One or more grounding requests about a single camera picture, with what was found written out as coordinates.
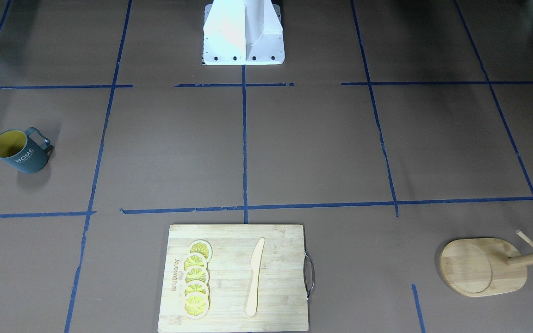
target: wooden knife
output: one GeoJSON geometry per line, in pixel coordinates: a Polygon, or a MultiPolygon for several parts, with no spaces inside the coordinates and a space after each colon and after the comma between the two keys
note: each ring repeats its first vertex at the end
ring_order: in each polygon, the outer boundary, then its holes
{"type": "Polygon", "coordinates": [[[250,268],[252,268],[252,282],[250,282],[250,292],[248,293],[248,303],[246,303],[246,314],[254,316],[258,307],[258,274],[260,273],[260,260],[262,259],[262,249],[265,246],[265,239],[261,237],[254,247],[250,268]]]}

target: teal mug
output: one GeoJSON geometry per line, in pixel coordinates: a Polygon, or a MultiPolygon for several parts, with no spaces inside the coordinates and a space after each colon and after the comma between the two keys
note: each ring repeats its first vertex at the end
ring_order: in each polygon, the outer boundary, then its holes
{"type": "Polygon", "coordinates": [[[52,148],[50,140],[34,127],[25,131],[8,130],[0,134],[0,160],[23,173],[36,173],[44,168],[49,162],[52,148]],[[43,137],[42,146],[30,139],[34,132],[43,137]]]}

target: white plastic mount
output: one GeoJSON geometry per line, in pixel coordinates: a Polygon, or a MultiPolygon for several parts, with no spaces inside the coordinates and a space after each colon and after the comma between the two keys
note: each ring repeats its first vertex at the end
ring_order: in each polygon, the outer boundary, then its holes
{"type": "Polygon", "coordinates": [[[203,63],[279,65],[285,60],[281,8],[271,0],[214,0],[205,7],[203,63]]]}

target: cutting board handle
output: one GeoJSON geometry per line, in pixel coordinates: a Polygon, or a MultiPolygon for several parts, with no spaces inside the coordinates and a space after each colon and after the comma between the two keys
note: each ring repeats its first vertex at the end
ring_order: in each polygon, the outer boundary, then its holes
{"type": "Polygon", "coordinates": [[[305,283],[305,292],[307,293],[307,300],[309,301],[310,295],[312,291],[314,290],[314,287],[316,286],[316,273],[314,270],[314,263],[311,261],[311,258],[308,255],[307,251],[304,251],[304,255],[305,255],[305,259],[309,261],[310,266],[311,266],[311,287],[308,289],[307,283],[305,283]]]}

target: wooden cutting board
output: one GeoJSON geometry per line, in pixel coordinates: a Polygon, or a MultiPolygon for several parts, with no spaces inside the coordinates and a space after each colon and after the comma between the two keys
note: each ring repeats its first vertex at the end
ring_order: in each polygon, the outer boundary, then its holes
{"type": "Polygon", "coordinates": [[[157,331],[266,332],[307,331],[302,225],[172,225],[167,239],[157,331]],[[258,308],[247,316],[246,301],[254,246],[265,238],[258,308]],[[210,307],[199,320],[184,311],[183,261],[189,245],[205,240],[213,248],[209,266],[210,307]]]}

